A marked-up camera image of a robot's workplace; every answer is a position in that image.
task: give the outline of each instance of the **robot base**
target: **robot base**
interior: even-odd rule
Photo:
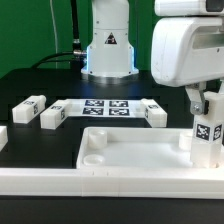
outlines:
[[[90,74],[82,74],[83,80],[88,80],[90,82],[96,82],[100,84],[122,84],[130,81],[136,81],[139,78],[139,74],[130,74],[122,77],[103,77],[95,76]]]

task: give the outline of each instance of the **green background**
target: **green background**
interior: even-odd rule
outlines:
[[[137,0],[137,6],[135,0],[129,0],[129,3],[129,40],[137,48],[137,67],[150,69],[152,31],[158,19],[153,12],[154,0]],[[82,48],[86,49],[92,39],[91,0],[77,0],[77,4],[80,39]],[[53,0],[53,6],[59,52],[71,51],[70,0]],[[55,53],[50,0],[0,0],[0,18],[0,77],[13,69],[28,68]],[[59,64],[58,67],[66,68],[68,65]]]

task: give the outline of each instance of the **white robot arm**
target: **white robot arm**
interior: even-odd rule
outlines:
[[[224,77],[224,1],[156,0],[155,11],[160,16],[208,16],[161,19],[153,34],[151,69],[159,84],[186,86],[195,115],[191,161],[197,167],[217,167],[224,88],[203,91],[206,81]]]
[[[92,0],[93,40],[87,49],[84,79],[116,84],[134,78],[134,49],[128,41],[128,0]]]

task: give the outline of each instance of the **white cylinder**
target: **white cylinder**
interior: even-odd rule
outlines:
[[[103,149],[107,146],[107,131],[91,130],[88,138],[89,147],[92,149]]]
[[[193,130],[182,131],[179,138],[179,147],[182,150],[190,151],[192,144]]]
[[[105,164],[105,158],[100,155],[92,154],[83,159],[86,166],[102,166]]]

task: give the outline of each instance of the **sticker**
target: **sticker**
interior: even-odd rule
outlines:
[[[65,110],[61,111],[61,120],[63,120],[65,118]]]
[[[103,108],[84,108],[84,115],[103,115]]]
[[[124,100],[110,101],[110,107],[128,107],[128,101]]]
[[[34,114],[37,114],[38,113],[38,106],[37,106],[37,104],[33,107],[33,109],[34,109]]]
[[[104,100],[86,100],[85,106],[104,107]]]
[[[149,118],[149,110],[148,110],[148,108],[145,108],[145,117]]]
[[[107,38],[105,44],[117,44],[117,41],[113,35],[113,33],[110,33],[109,37]]]
[[[62,107],[61,106],[53,106],[51,107],[52,110],[60,110]]]
[[[129,109],[109,109],[111,116],[130,116]]]
[[[213,141],[220,139],[222,136],[222,125],[219,125],[214,130]]]
[[[209,141],[211,128],[202,124],[197,125],[196,137]]]
[[[33,105],[34,102],[33,102],[33,101],[25,101],[23,104],[26,104],[26,105]]]
[[[148,105],[148,107],[149,107],[150,109],[158,109],[158,108],[159,108],[158,105]]]

